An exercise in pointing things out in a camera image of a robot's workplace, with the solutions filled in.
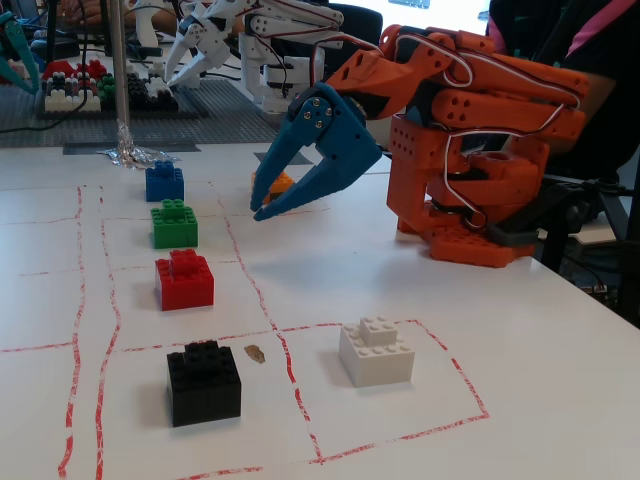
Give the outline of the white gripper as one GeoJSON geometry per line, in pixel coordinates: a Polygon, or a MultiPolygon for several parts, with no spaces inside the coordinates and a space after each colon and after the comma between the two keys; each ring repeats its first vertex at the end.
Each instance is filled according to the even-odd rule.
{"type": "Polygon", "coordinates": [[[164,77],[169,87],[219,68],[228,59],[227,39],[244,6],[242,1],[213,1],[207,8],[198,5],[189,18],[180,22],[165,63],[164,77]],[[197,55],[177,70],[180,60],[192,48],[197,55]]]}

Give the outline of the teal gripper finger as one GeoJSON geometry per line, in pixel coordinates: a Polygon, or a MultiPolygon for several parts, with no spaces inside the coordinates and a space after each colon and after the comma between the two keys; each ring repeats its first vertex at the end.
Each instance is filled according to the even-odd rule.
{"type": "Polygon", "coordinates": [[[36,95],[40,88],[38,65],[23,29],[12,13],[1,14],[1,77],[31,95],[36,95]],[[29,82],[10,66],[10,60],[22,62],[29,74],[29,82]]]}

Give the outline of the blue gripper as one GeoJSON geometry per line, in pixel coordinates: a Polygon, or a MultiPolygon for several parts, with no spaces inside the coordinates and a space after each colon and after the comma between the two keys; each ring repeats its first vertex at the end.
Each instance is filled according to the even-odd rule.
{"type": "Polygon", "coordinates": [[[253,219],[264,221],[346,189],[381,157],[355,103],[326,83],[306,89],[289,106],[280,131],[258,167],[250,200],[253,219]],[[322,161],[276,200],[264,199],[302,147],[322,161]]]}

